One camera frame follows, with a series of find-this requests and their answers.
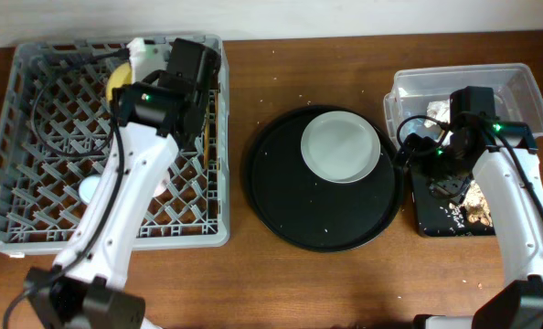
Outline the grey round plate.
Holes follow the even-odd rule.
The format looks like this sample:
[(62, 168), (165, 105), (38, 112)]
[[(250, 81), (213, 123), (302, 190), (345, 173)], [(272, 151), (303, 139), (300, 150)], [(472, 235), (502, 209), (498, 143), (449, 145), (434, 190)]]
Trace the grey round plate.
[(318, 177), (336, 184), (350, 184), (369, 175), (381, 156), (377, 130), (350, 111), (329, 111), (304, 128), (301, 155)]

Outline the blue plastic cup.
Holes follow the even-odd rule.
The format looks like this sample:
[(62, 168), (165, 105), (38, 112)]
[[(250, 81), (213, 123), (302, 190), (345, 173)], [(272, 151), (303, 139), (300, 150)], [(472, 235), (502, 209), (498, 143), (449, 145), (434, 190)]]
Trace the blue plastic cup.
[(78, 193), (83, 204), (88, 205), (91, 202), (100, 180), (99, 175), (90, 175), (82, 180)]

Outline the wooden chopstick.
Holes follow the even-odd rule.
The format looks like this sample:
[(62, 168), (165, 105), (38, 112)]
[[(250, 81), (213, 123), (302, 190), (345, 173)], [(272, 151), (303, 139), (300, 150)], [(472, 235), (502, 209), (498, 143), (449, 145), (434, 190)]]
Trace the wooden chopstick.
[(214, 160), (217, 161), (217, 169), (220, 168), (220, 161), (218, 159), (218, 157), (220, 156), (220, 151), (218, 150), (218, 145), (219, 145), (219, 142), (218, 142), (218, 96), (219, 96), (219, 91), (213, 91), (214, 92), (214, 98), (213, 98), (213, 106), (214, 106), (214, 110), (213, 110), (213, 115), (214, 115), (214, 121), (213, 121), (213, 124), (214, 124), (214, 134), (213, 134), (213, 138), (215, 139), (215, 148), (214, 148), (214, 153), (213, 153), (213, 156), (214, 156)]
[(203, 133), (203, 166), (205, 170), (208, 170), (208, 153), (209, 153), (209, 135), (210, 135), (210, 94), (208, 95), (207, 99), (207, 107), (206, 107), (206, 118), (205, 118), (205, 124), (204, 124), (204, 133)]

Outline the yellow bowl with food scraps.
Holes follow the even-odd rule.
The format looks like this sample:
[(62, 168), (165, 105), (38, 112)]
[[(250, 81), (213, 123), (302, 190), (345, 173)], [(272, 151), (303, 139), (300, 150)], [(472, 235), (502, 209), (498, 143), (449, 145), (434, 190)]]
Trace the yellow bowl with food scraps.
[(112, 90), (120, 88), (122, 85), (131, 84), (132, 75), (132, 68), (129, 62), (123, 63), (111, 74), (105, 88), (105, 96), (108, 103), (112, 101)]

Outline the white tissue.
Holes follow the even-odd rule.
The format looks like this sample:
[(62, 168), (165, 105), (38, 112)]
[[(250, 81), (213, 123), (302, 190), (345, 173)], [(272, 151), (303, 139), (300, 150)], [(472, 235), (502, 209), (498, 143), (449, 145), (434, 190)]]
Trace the white tissue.
[[(450, 101), (431, 101), (427, 106), (426, 115), (438, 122), (450, 122)], [(443, 134), (442, 128), (430, 120), (424, 121), (424, 127), (434, 140), (439, 140)]]

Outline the pink plastic cup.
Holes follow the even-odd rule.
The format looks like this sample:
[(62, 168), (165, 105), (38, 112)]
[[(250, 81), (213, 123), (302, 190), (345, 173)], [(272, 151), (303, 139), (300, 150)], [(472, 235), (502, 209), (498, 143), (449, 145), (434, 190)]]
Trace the pink plastic cup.
[(170, 184), (170, 179), (171, 179), (171, 176), (170, 176), (169, 172), (166, 171), (165, 174), (163, 175), (162, 179), (160, 180), (160, 182), (156, 186), (156, 188), (154, 190), (154, 193), (153, 193), (153, 197), (161, 196), (167, 190), (167, 186)]

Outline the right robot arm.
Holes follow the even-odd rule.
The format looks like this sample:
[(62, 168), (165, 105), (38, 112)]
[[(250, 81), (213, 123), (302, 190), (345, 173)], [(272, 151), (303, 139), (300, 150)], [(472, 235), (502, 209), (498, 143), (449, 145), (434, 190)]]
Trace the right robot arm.
[(524, 122), (501, 120), (495, 94), (468, 86), (450, 96), (434, 141), (398, 135), (396, 159), (434, 181), (472, 178), (490, 209), (506, 286), (470, 316), (419, 314), (415, 328), (543, 328), (543, 185), (538, 146)]

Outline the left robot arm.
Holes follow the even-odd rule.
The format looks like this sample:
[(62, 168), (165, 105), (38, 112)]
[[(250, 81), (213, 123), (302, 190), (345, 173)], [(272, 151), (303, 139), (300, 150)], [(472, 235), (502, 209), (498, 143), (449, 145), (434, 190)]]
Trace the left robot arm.
[(32, 268), (27, 299), (46, 328), (151, 328), (143, 298), (124, 292), (144, 215), (180, 152), (205, 130), (220, 51), (183, 38), (167, 58), (140, 37), (105, 87), (112, 146), (83, 218), (50, 270)]

